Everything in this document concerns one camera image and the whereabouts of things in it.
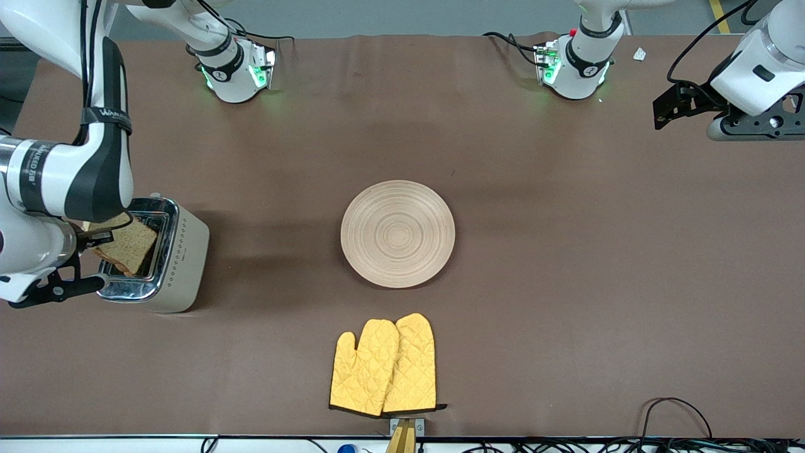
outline brown tabletop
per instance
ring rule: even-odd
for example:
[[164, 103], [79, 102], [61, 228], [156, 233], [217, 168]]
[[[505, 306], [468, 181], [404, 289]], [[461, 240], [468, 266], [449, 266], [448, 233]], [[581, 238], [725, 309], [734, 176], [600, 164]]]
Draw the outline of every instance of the brown tabletop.
[[[136, 194], [209, 225], [200, 296], [178, 315], [3, 306], [0, 432], [385, 432], [327, 409], [335, 342], [420, 312], [450, 404], [430, 434], [631, 435], [677, 396], [716, 436], [801, 436], [805, 148], [713, 143], [710, 115], [654, 131], [689, 40], [624, 38], [581, 102], [486, 38], [299, 40], [278, 90], [243, 105], [183, 43], [122, 44]], [[705, 39], [679, 74], [703, 80], [736, 42]], [[16, 135], [70, 141], [79, 99], [40, 65]], [[390, 179], [456, 219], [453, 257], [415, 289], [372, 286], [340, 250], [349, 202]], [[651, 434], [703, 434], [672, 405], [654, 416]]]

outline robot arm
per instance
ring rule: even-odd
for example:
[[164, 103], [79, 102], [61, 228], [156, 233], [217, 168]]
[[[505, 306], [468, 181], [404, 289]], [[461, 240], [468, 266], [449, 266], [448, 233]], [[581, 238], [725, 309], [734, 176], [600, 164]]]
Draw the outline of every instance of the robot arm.
[[[185, 39], [220, 99], [244, 102], [268, 85], [273, 53], [234, 37], [198, 0], [120, 2]], [[81, 276], [79, 256], [92, 238], [61, 218], [103, 222], [133, 196], [126, 70], [109, 30], [99, 25], [107, 6], [105, 0], [0, 0], [0, 22], [80, 77], [87, 91], [75, 143], [0, 135], [0, 297], [15, 308], [102, 289], [105, 276]], [[63, 280], [60, 268], [73, 268], [74, 277]]]
[[[93, 17], [105, 15], [104, 2], [90, 5]], [[79, 2], [53, 2], [46, 11], [34, 2], [6, 0], [0, 19], [26, 46], [78, 77], [93, 60], [93, 77], [82, 112], [83, 142], [0, 136], [0, 297], [17, 307], [102, 288], [102, 276], [81, 278], [82, 244], [60, 218], [103, 221], [120, 214], [133, 194], [126, 70], [118, 47], [102, 27], [93, 34], [95, 27], [81, 26]], [[75, 268], [71, 281], [60, 279], [57, 269], [64, 267]]]
[[805, 0], [782, 0], [716, 67], [707, 83], [680, 81], [654, 101], [654, 128], [720, 112], [713, 140], [805, 139]]
[[160, 8], [126, 5], [137, 19], [176, 33], [201, 62], [207, 86], [224, 102], [244, 102], [266, 88], [275, 54], [242, 36], [198, 0], [162, 0]]
[[654, 8], [674, 0], [573, 0], [581, 9], [575, 35], [563, 35], [538, 48], [537, 68], [544, 85], [568, 99], [584, 99], [604, 82], [609, 58], [623, 36], [620, 10]]

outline oven mitt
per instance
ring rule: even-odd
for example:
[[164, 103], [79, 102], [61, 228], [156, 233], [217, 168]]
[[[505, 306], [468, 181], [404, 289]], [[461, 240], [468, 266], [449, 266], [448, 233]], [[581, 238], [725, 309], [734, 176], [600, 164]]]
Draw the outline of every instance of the oven mitt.
[[397, 321], [400, 346], [383, 417], [444, 409], [436, 404], [436, 343], [431, 323], [419, 314]]
[[399, 333], [391, 321], [370, 319], [355, 348], [355, 335], [338, 338], [332, 364], [330, 409], [379, 417], [399, 349]]

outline wooden plate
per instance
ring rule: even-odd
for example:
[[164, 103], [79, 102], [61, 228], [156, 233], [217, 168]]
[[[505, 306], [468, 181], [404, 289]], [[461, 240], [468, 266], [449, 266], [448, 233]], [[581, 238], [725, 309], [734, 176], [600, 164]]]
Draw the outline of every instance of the wooden plate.
[[341, 247], [349, 264], [387, 288], [408, 288], [436, 275], [455, 242], [447, 203], [411, 181], [369, 187], [349, 204], [341, 223]]

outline toaster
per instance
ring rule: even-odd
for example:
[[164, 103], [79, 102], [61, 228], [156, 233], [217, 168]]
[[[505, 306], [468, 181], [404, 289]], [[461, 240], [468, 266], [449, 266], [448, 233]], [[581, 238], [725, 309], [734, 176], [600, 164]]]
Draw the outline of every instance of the toaster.
[[168, 198], [135, 198], [129, 212], [156, 232], [156, 240], [134, 276], [125, 276], [102, 261], [98, 272], [109, 283], [97, 291], [98, 296], [120, 304], [139, 304], [156, 313], [187, 310], [196, 300], [204, 273], [209, 228]]

